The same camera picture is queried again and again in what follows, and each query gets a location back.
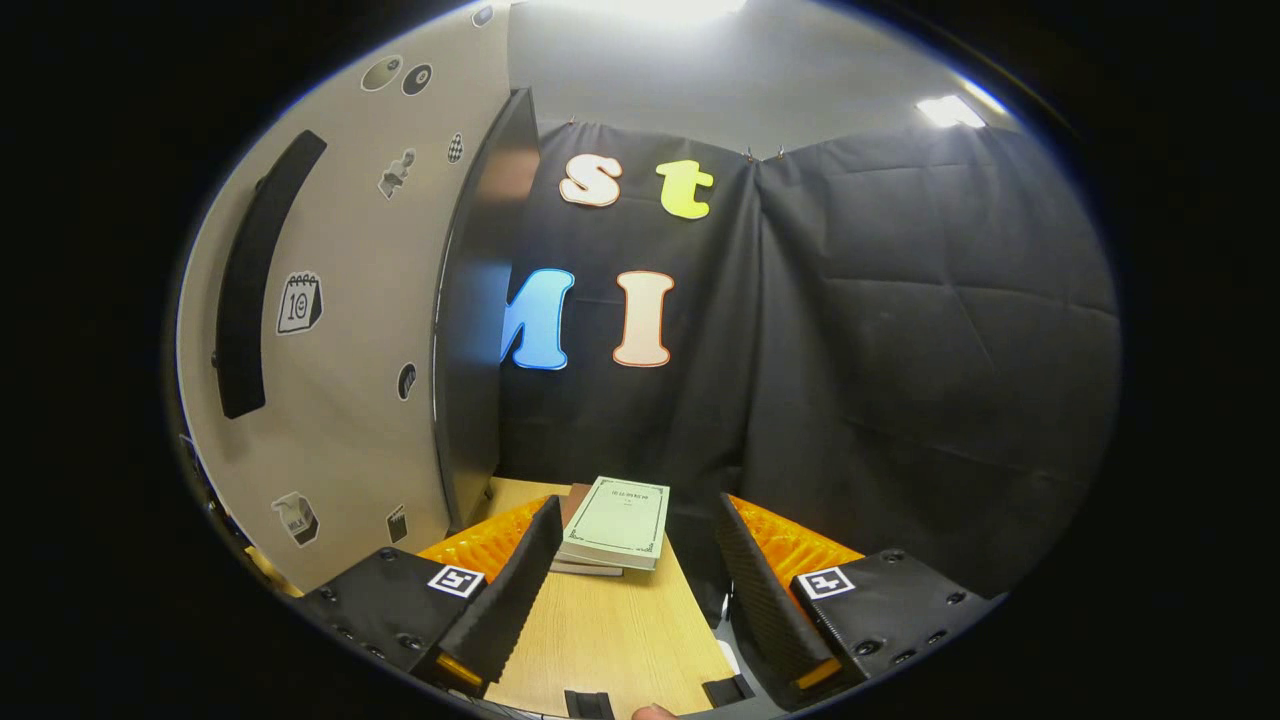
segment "human hand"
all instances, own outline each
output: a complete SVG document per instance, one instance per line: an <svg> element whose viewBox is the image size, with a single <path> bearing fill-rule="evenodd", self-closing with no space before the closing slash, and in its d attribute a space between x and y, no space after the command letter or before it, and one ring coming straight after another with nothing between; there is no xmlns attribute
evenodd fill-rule
<svg viewBox="0 0 1280 720"><path fill-rule="evenodd" d="M680 716L672 715L666 707L654 703L632 712L631 720L680 720Z"/></svg>

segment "black handle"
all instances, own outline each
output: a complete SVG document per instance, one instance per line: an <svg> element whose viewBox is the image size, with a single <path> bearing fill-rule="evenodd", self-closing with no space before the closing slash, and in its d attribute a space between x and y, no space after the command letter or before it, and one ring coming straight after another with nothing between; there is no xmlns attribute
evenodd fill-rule
<svg viewBox="0 0 1280 720"><path fill-rule="evenodd" d="M284 218L302 183L328 145L305 129L284 150L255 188L236 231L218 297L218 391L223 415L239 418L266 405L262 386L262 304L266 275L280 240Z"/></svg>

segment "black curtain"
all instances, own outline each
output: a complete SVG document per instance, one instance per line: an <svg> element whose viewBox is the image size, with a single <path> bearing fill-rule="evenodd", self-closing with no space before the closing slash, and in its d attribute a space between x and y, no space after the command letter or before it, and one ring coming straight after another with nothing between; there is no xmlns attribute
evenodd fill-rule
<svg viewBox="0 0 1280 720"><path fill-rule="evenodd" d="M559 196L584 152L622 165L616 204ZM671 486L668 536L713 623L721 491L986 596L1069 521L1110 436L1120 332L1097 234L1030 138L913 129L748 161L576 123L541 158L508 301L536 269L575 275L568 365L503 361L499 475ZM659 202L654 168L686 159L714 177L698 220ZM628 270L675 279L664 366L612 359Z"/></svg>

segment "green book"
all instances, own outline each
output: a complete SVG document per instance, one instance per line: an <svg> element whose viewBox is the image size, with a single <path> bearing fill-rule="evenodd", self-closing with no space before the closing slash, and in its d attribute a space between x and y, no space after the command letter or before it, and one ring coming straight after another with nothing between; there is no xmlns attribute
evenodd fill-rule
<svg viewBox="0 0 1280 720"><path fill-rule="evenodd" d="M662 555L671 488L595 478L564 528L558 560L653 570Z"/></svg>

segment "wooden table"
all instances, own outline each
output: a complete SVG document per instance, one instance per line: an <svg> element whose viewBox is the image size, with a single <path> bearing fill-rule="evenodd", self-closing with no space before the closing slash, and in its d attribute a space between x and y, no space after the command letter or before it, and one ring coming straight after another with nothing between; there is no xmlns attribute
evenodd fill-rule
<svg viewBox="0 0 1280 720"><path fill-rule="evenodd" d="M485 518L570 486L493 478ZM607 692L617 720L657 702L677 715L710 710L703 683L733 675L663 537L653 573L621 578L548 573L485 700L567 716L564 691Z"/></svg>

